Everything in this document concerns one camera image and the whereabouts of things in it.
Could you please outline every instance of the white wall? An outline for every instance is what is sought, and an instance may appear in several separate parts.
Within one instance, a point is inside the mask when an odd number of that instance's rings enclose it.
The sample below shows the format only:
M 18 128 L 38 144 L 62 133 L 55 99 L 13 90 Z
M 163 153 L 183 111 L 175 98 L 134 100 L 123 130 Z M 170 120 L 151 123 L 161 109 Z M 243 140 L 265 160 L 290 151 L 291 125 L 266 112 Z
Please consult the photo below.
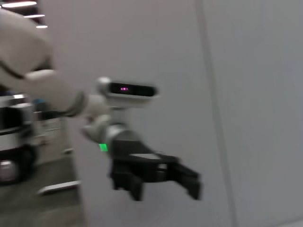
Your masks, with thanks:
M 240 227 L 303 216 L 303 1 L 205 0 Z
M 91 226 L 231 227 L 194 0 L 44 0 L 54 55 L 66 79 L 94 91 L 109 76 L 154 82 L 161 99 L 132 111 L 154 149 L 203 174 L 203 201 L 174 183 L 148 184 L 144 202 L 111 189 L 109 160 L 71 122 L 82 198 Z

